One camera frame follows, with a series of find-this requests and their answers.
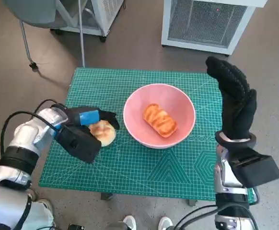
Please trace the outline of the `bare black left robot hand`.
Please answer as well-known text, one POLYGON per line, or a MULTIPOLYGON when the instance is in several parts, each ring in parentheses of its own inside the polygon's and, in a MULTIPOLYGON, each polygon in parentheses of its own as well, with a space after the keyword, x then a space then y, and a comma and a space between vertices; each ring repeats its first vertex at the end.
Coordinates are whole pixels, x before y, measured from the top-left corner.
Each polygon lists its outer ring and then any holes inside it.
POLYGON ((104 111, 97 107, 74 107, 66 110, 69 121, 76 126, 89 126, 96 124, 101 120, 110 123, 114 129, 119 130, 120 125, 116 119, 116 113, 104 111))

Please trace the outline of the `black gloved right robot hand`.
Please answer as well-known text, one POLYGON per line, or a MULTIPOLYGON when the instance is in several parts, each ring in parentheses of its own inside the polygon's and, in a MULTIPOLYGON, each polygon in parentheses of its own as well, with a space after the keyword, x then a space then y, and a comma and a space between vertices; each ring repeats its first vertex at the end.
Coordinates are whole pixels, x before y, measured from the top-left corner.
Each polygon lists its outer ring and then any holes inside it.
POLYGON ((222 132, 230 140, 250 138, 257 92, 235 65, 216 57, 206 59, 207 74, 218 81, 222 95, 222 132))

